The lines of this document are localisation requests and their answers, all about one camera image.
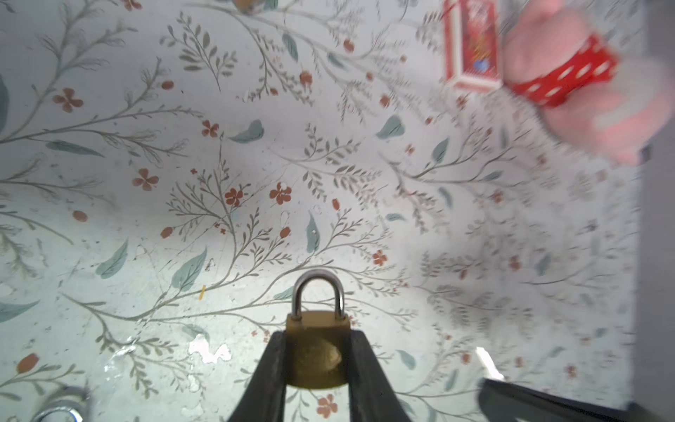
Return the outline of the silver key with ring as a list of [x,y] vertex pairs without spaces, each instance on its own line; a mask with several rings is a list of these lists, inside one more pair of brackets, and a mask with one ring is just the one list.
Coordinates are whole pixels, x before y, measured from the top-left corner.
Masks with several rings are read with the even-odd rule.
[[86,388],[64,387],[48,396],[32,422],[91,420],[90,393]]

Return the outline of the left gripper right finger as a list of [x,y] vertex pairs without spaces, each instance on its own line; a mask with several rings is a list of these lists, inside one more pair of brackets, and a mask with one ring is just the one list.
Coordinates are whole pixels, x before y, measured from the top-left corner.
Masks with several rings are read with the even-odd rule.
[[364,332],[351,331],[346,374],[351,422],[411,422]]

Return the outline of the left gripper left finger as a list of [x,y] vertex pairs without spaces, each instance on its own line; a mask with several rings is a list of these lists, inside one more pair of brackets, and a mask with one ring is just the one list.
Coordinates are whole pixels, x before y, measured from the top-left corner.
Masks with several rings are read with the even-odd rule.
[[274,332],[228,422],[284,421],[288,372],[286,351],[286,332]]

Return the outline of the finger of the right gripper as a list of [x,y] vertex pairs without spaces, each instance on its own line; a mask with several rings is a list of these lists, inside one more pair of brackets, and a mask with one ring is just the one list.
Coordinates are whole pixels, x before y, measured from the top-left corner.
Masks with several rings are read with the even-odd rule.
[[513,383],[486,379],[478,404],[490,422],[641,422],[654,414],[636,403],[613,409],[583,403],[525,388]]

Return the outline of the brass padlock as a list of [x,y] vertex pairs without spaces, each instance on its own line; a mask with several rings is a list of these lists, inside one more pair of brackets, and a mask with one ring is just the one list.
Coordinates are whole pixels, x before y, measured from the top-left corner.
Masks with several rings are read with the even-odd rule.
[[[331,311],[303,311],[302,294],[312,281],[333,289]],[[351,322],[345,312],[345,292],[339,278],[322,270],[301,275],[294,286],[286,322],[287,384],[306,390],[327,390],[348,383],[346,357]]]

